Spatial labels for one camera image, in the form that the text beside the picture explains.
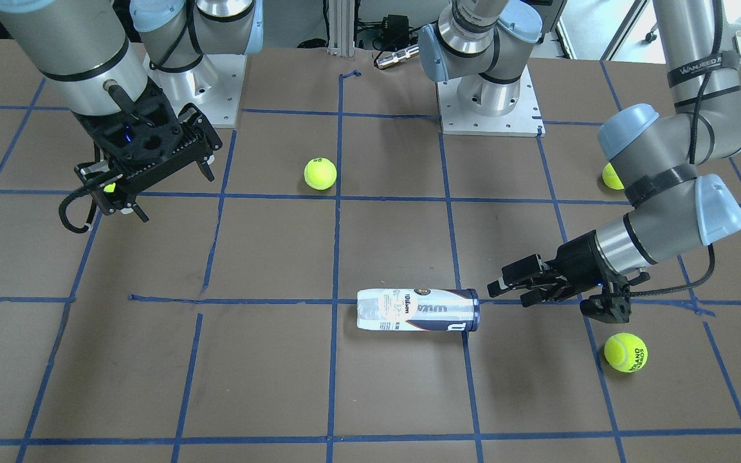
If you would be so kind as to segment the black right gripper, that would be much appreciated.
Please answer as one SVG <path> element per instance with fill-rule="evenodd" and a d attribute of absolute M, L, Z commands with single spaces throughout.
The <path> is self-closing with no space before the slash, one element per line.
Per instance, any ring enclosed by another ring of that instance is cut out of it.
<path fill-rule="evenodd" d="M 209 182 L 214 181 L 210 166 L 223 141 L 196 105 L 188 103 L 174 112 L 155 83 L 147 84 L 135 102 L 119 85 L 108 93 L 121 101 L 118 113 L 75 114 L 100 150 L 98 160 L 77 165 L 75 173 L 102 213 L 127 209 L 127 214 L 148 222 L 136 196 L 192 162 Z M 116 184 L 115 191 L 107 194 L 103 187 L 111 183 Z"/>

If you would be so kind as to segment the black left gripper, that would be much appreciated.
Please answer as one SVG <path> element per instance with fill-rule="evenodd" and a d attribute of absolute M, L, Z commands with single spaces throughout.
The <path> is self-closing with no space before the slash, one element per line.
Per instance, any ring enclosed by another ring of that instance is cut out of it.
<path fill-rule="evenodd" d="M 596 231 L 589 231 L 561 245 L 555 258 L 546 262 L 540 255 L 530 255 L 502 267 L 502 276 L 489 282 L 488 294 L 497 297 L 521 288 L 531 289 L 521 295 L 523 307 L 544 302 L 561 302 L 598 286 L 620 286 L 618 275 L 599 252 Z M 548 268 L 554 284 L 543 286 Z"/>

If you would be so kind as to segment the metal base plate arm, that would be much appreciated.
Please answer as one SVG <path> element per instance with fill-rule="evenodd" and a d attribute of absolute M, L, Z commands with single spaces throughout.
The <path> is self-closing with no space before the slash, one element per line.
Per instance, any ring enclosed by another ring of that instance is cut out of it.
<path fill-rule="evenodd" d="M 529 68 L 509 84 L 479 75 L 436 84 L 442 132 L 451 135 L 541 137 L 546 134 Z"/>

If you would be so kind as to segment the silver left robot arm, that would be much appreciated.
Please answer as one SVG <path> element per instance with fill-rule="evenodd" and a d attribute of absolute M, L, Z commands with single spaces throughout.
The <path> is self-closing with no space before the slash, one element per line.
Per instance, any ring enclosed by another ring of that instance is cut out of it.
<path fill-rule="evenodd" d="M 625 322 L 634 287 L 647 267 L 741 230 L 741 208 L 717 175 L 700 175 L 707 161 L 741 153 L 741 56 L 720 1 L 656 1 L 675 114 L 661 117 L 648 104 L 623 109 L 598 132 L 608 163 L 623 184 L 632 211 L 558 248 L 503 267 L 488 284 L 490 297 L 522 290 L 524 307 L 563 301 L 600 288 L 580 302 L 586 316 Z M 461 77 L 483 91 L 516 91 L 538 13 L 509 1 L 453 1 L 435 24 L 419 31 L 421 65 L 434 82 Z"/>

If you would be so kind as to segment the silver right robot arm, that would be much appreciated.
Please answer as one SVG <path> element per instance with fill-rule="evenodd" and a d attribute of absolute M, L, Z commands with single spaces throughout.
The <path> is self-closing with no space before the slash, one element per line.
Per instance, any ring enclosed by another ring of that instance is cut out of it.
<path fill-rule="evenodd" d="M 132 50 L 108 1 L 0 1 L 0 21 L 30 62 L 58 88 L 95 146 L 95 161 L 77 167 L 80 186 L 59 206 L 65 229 L 77 228 L 68 205 L 90 197 L 91 211 L 147 216 L 136 197 L 189 164 L 213 179 L 221 149 L 208 111 L 185 102 L 179 113 Z"/>

